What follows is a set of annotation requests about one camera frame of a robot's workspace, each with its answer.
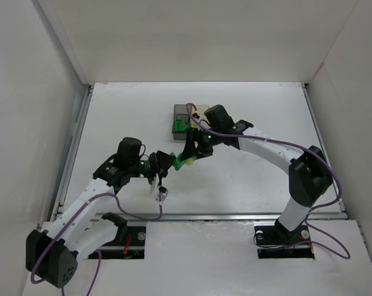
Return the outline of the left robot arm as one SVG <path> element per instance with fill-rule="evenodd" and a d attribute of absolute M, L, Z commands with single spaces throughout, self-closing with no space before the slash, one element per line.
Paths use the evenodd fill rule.
<path fill-rule="evenodd" d="M 94 225 L 89 223 L 111 200 L 119 203 L 119 191 L 133 178 L 146 178 L 161 203 L 167 195 L 162 179 L 168 175 L 176 156 L 158 150 L 143 159 L 143 144 L 136 138 L 123 138 L 117 152 L 93 173 L 80 196 L 47 229 L 33 230 L 26 239 L 25 266 L 32 284 L 48 282 L 62 289 L 74 277 L 78 265 L 109 242 L 126 239 L 127 220 L 106 213 Z"/>

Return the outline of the lime lego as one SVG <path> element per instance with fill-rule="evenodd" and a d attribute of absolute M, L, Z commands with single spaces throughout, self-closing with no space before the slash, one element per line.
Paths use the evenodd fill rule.
<path fill-rule="evenodd" d="M 187 166 L 191 166 L 191 165 L 194 163 L 194 161 L 195 161 L 195 158 L 189 158 L 189 159 L 187 159 L 187 160 L 185 161 L 185 164 L 186 164 Z"/>

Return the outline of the dark green lego plate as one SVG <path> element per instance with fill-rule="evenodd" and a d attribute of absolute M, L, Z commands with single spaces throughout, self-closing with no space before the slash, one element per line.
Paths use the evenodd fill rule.
<path fill-rule="evenodd" d="M 189 120 L 188 119 L 176 119 L 173 124 L 174 133 L 183 133 L 188 129 Z"/>

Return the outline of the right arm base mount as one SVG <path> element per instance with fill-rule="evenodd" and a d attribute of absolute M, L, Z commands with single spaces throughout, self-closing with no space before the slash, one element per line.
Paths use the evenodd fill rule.
<path fill-rule="evenodd" d="M 306 225 L 301 224 L 289 233 L 281 232 L 275 225 L 256 225 L 254 232 L 253 240 L 259 259 L 315 258 Z"/>

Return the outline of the dark green studded lego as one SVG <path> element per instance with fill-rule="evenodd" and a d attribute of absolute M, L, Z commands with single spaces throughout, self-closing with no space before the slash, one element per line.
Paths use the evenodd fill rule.
<path fill-rule="evenodd" d="M 176 171 L 179 171 L 184 165 L 184 162 L 180 160 L 181 154 L 176 155 L 174 152 L 172 152 L 170 155 L 175 158 L 172 166 Z"/>

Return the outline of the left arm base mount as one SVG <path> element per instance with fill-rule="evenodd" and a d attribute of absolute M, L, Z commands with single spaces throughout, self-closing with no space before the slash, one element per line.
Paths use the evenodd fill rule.
<path fill-rule="evenodd" d="M 127 220 L 114 213 L 106 213 L 100 221 L 116 227 L 113 239 L 99 247 L 104 260 L 138 260 L 144 258 L 145 225 L 129 225 Z"/>

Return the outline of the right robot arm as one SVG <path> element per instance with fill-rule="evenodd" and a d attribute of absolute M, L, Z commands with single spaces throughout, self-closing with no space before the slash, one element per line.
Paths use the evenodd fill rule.
<path fill-rule="evenodd" d="M 189 122 L 185 147 L 178 156 L 180 163 L 206 158 L 213 154 L 214 146 L 224 144 L 254 154 L 276 167 L 289 177 L 290 199 L 275 222 L 276 232 L 290 235 L 304 222 L 316 201 L 333 183 L 322 151 L 315 146 L 304 148 L 297 144 L 269 138 L 252 123 L 237 122 L 222 105 L 205 111 L 208 125 L 204 127 L 195 105 L 188 103 Z"/>

